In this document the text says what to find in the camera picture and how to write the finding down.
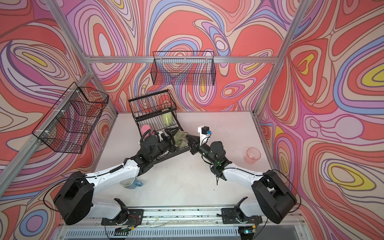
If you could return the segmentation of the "pink plastic cup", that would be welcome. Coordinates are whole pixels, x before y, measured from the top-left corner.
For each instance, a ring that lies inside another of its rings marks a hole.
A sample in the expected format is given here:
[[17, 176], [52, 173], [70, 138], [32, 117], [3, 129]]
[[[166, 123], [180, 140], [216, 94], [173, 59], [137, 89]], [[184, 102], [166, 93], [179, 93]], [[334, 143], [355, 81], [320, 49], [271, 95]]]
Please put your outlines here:
[[152, 133], [153, 133], [153, 130], [150, 125], [143, 125], [141, 127], [142, 137], [146, 138], [147, 136], [152, 135]]

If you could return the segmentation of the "cream mug green handle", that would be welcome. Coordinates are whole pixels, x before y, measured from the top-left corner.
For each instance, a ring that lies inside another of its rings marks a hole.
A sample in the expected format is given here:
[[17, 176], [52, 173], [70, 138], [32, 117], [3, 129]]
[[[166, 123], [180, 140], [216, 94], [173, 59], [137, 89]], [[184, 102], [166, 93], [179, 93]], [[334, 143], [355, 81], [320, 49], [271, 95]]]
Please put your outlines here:
[[174, 117], [173, 117], [173, 112], [167, 112], [164, 111], [163, 114], [161, 114], [162, 122], [166, 127], [169, 127], [173, 124]]

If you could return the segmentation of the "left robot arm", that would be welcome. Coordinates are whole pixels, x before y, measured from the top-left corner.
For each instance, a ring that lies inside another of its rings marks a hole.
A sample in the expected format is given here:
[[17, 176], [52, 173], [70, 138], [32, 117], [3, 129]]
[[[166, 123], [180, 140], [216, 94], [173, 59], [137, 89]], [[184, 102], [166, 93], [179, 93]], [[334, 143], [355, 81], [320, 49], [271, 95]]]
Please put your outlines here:
[[74, 225], [83, 219], [103, 218], [113, 224], [123, 225], [129, 219], [128, 207], [115, 198], [113, 201], [97, 199], [103, 190], [149, 171], [162, 161], [162, 156], [178, 150], [174, 136], [179, 127], [166, 128], [140, 139], [140, 150], [126, 158], [120, 165], [90, 174], [75, 172], [65, 181], [54, 198], [54, 204], [66, 225]]

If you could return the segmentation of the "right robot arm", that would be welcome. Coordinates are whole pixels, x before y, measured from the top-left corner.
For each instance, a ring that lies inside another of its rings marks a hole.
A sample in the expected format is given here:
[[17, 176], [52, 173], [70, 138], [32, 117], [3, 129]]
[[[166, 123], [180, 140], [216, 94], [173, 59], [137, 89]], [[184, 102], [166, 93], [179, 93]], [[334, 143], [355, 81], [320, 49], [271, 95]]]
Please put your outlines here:
[[223, 143], [207, 145], [198, 136], [187, 135], [191, 154], [199, 153], [210, 165], [217, 179], [237, 183], [253, 191], [256, 199], [241, 199], [235, 209], [235, 218], [240, 222], [253, 216], [265, 216], [275, 224], [280, 224], [297, 204], [297, 199], [280, 176], [273, 170], [265, 173], [254, 172], [238, 167], [226, 157]]

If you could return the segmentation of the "green tumbler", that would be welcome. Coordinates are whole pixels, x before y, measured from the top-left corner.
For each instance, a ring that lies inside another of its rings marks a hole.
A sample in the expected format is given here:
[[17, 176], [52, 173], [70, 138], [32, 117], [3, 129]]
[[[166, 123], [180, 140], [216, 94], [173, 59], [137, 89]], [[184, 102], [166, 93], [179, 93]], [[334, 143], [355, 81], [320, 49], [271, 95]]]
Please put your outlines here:
[[178, 131], [175, 134], [174, 139], [177, 147], [185, 148], [188, 146], [188, 140], [187, 140], [188, 134], [189, 134], [188, 132], [184, 132], [184, 131]]

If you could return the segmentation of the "white mug blue handle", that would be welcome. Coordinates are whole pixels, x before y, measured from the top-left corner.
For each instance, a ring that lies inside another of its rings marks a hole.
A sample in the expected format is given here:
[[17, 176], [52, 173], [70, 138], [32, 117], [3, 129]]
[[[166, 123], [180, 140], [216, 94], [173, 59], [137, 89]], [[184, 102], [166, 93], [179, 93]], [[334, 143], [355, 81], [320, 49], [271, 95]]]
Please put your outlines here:
[[142, 187], [143, 183], [137, 178], [130, 178], [120, 182], [120, 185], [126, 189], [134, 190], [138, 187]]

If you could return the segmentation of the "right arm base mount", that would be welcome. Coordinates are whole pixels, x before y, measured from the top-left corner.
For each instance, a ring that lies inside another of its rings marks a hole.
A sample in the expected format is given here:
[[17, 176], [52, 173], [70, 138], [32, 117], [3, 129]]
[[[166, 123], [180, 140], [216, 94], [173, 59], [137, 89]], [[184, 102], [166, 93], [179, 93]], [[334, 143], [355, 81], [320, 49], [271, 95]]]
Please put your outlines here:
[[258, 226], [263, 222], [262, 217], [256, 215], [247, 217], [240, 208], [240, 205], [247, 198], [242, 198], [233, 208], [221, 208], [221, 213], [217, 214], [217, 217], [222, 218], [224, 224], [253, 224]]

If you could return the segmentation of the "clear pink tumbler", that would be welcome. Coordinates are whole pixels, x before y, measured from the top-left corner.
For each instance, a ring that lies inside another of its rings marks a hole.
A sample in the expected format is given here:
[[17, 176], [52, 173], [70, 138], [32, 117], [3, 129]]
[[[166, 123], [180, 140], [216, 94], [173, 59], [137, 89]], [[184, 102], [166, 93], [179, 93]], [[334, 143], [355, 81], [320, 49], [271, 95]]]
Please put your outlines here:
[[245, 162], [249, 165], [255, 164], [260, 158], [262, 154], [256, 148], [248, 148], [245, 153]]

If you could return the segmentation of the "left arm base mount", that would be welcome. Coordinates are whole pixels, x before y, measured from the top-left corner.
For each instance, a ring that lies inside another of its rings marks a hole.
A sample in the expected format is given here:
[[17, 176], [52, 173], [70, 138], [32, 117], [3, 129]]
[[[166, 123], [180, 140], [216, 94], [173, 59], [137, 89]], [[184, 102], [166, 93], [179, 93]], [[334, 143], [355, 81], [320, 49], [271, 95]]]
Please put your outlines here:
[[128, 207], [118, 198], [114, 198], [120, 206], [120, 212], [113, 219], [103, 218], [102, 226], [128, 226], [137, 227], [141, 225], [144, 215], [144, 209], [128, 209]]

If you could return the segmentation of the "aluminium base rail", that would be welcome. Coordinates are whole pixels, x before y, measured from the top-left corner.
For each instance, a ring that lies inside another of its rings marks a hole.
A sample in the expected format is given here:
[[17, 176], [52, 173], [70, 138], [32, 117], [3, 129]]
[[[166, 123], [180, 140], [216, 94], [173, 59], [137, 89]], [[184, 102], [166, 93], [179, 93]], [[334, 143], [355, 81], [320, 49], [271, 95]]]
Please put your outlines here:
[[301, 214], [289, 214], [280, 224], [265, 216], [247, 223], [229, 220], [232, 206], [138, 207], [128, 223], [105, 226], [101, 219], [60, 225], [54, 240], [311, 240]]

